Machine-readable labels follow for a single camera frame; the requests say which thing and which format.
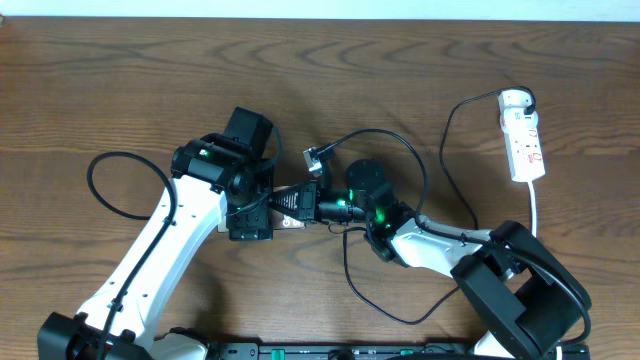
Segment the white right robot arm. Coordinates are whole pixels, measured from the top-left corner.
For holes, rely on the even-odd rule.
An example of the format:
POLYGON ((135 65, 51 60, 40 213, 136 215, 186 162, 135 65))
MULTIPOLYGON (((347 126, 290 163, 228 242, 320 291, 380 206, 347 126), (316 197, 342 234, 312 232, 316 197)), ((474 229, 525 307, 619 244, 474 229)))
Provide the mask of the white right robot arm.
POLYGON ((361 230, 381 260, 452 278, 488 328, 474 357, 560 359, 591 333, 589 294, 525 226, 434 222, 396 198, 374 160, 352 163, 343 189, 301 183, 275 192, 270 206, 301 222, 361 230))

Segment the silver smartphone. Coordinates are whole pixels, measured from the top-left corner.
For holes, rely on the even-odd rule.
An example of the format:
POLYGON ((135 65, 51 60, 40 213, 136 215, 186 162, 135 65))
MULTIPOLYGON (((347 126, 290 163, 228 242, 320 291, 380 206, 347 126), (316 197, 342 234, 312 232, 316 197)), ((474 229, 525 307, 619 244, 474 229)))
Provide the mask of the silver smartphone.
MULTIPOLYGON (((288 186, 278 186, 275 188, 275 190, 283 190, 287 187, 288 186)), ((296 230, 296 229, 305 229, 306 227, 306 224, 304 222, 295 220, 274 209, 268 210, 268 216, 274 230, 296 230)), ((229 232, 229 230, 226 227, 226 218, 223 218, 223 221, 221 222, 221 224, 217 226, 216 231, 218 233, 229 232)))

